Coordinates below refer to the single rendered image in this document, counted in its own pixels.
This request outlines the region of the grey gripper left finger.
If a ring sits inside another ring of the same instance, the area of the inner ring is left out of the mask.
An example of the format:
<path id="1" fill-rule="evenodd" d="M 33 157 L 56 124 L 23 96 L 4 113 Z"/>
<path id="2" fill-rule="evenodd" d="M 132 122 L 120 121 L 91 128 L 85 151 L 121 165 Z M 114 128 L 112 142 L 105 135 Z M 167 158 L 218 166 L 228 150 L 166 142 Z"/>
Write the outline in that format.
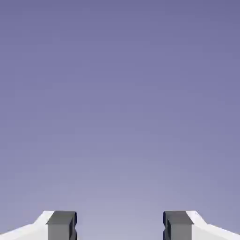
<path id="1" fill-rule="evenodd" d="M 0 240 L 77 240 L 77 212 L 45 210 L 32 224 L 0 234 Z"/>

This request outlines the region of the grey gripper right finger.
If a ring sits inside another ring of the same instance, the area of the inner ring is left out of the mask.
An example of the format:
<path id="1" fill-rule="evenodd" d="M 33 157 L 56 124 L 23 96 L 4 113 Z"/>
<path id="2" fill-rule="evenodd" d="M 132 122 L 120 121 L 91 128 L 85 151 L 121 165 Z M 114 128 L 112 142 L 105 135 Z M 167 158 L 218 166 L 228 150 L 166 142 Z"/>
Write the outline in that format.
<path id="1" fill-rule="evenodd" d="M 240 234 L 208 224 L 195 210 L 163 212 L 163 240 L 240 240 Z"/>

